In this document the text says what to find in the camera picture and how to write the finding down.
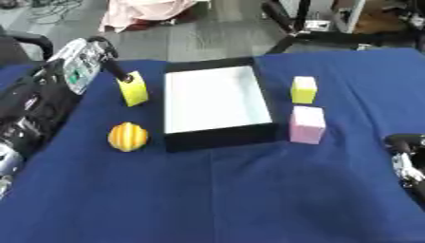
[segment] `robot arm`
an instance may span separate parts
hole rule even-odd
[[[0,92],[0,198],[26,161],[61,129],[101,70],[131,82],[102,37],[77,39]]]
[[[425,210],[425,135],[396,134],[385,143],[401,186]]]

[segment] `blue tablecloth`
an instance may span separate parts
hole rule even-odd
[[[317,77],[315,104],[328,126],[320,145],[282,140],[167,154],[160,133],[166,63],[123,62],[141,72],[152,100],[125,107],[112,77],[100,75],[0,202],[0,242],[425,242],[425,214],[398,186],[381,142],[425,133],[425,58],[388,49],[256,62],[284,127],[293,77]],[[3,70],[0,85],[22,72]],[[107,133],[121,122],[147,128],[149,145],[128,154],[111,149]]]

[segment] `open box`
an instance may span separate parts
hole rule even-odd
[[[168,152],[275,140],[278,126],[252,58],[170,64],[164,99]]]

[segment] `floor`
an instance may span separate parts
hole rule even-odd
[[[323,12],[328,10],[331,0],[313,2],[312,10]],[[75,38],[99,34],[106,3],[84,0],[63,21],[49,25],[34,23],[29,7],[0,10],[0,23],[4,28],[44,34],[59,49]],[[273,22],[261,18],[261,3],[261,0],[212,0],[211,9],[205,6],[195,9],[195,21],[190,23],[103,35],[116,46],[123,60],[184,62],[261,55],[283,35]],[[36,47],[25,48],[32,57],[39,56]],[[294,46],[290,52],[329,48],[332,47]]]

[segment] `yellow cube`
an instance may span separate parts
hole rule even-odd
[[[294,78],[291,88],[293,103],[313,103],[317,93],[316,80],[313,77]]]

